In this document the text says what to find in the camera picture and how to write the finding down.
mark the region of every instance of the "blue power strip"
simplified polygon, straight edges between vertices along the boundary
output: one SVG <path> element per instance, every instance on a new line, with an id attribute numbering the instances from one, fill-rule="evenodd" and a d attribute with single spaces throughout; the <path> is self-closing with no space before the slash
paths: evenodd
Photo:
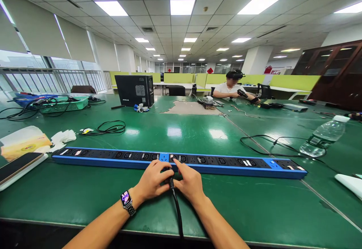
<path id="1" fill-rule="evenodd" d="M 246 175 L 302 179 L 308 172 L 288 158 L 255 158 L 184 153 L 66 147 L 52 155 L 57 163 L 146 169 L 152 160 L 170 162 L 173 159 L 186 163 L 202 174 Z"/>

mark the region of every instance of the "bottle cap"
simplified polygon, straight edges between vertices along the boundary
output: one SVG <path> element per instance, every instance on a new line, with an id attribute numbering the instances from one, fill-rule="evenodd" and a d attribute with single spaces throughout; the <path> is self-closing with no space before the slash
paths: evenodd
<path id="1" fill-rule="evenodd" d="M 345 117 L 345 116 L 340 116 L 340 115 L 336 115 L 333 117 L 333 120 L 336 120 L 336 121 L 341 121 L 341 122 L 348 122 L 350 120 L 349 117 Z"/>

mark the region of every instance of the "wooden cabinet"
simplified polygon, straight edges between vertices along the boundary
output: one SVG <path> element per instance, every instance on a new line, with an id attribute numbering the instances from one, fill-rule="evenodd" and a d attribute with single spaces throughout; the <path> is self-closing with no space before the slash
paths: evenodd
<path id="1" fill-rule="evenodd" d="M 307 50 L 292 74 L 321 76 L 310 99 L 339 104 L 352 111 L 362 111 L 361 48 L 362 41 L 355 41 Z"/>

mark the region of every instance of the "computer tower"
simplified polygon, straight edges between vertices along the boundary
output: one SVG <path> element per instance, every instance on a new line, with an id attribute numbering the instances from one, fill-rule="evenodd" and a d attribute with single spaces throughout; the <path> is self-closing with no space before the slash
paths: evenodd
<path id="1" fill-rule="evenodd" d="M 122 105 L 133 107 L 142 103 L 149 108 L 153 106 L 152 75 L 116 75 L 115 79 Z"/>

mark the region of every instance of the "person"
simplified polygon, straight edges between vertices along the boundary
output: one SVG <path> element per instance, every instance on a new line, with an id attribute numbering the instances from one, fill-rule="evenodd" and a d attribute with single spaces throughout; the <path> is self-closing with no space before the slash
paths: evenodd
<path id="1" fill-rule="evenodd" d="M 200 173 L 176 159 L 173 161 L 183 177 L 181 181 L 174 180 L 174 185 L 192 204 L 215 248 L 248 249 L 248 245 L 204 194 Z M 135 210 L 146 200 L 170 189 L 169 184 L 161 186 L 160 183 L 173 176 L 174 172 L 171 169 L 161 172 L 163 168 L 171 168 L 171 164 L 159 160 L 152 161 L 138 184 L 128 190 Z M 107 248 L 129 217 L 130 214 L 118 200 L 79 232 L 63 249 Z"/>
<path id="2" fill-rule="evenodd" d="M 250 93 L 247 93 L 242 86 L 238 85 L 238 81 L 241 78 L 242 78 L 242 73 L 240 70 L 234 70 L 234 71 L 228 72 L 226 74 L 226 82 L 219 84 L 215 88 L 212 95 L 216 98 L 223 98 L 223 99 L 229 101 L 230 98 L 240 97 L 240 95 L 237 93 L 237 91 L 240 89 L 244 93 L 246 93 L 246 95 L 248 96 L 247 99 L 249 101 L 252 101 L 253 99 L 255 99 L 255 96 L 251 95 Z M 253 103 L 259 104 L 260 99 L 255 99 Z"/>

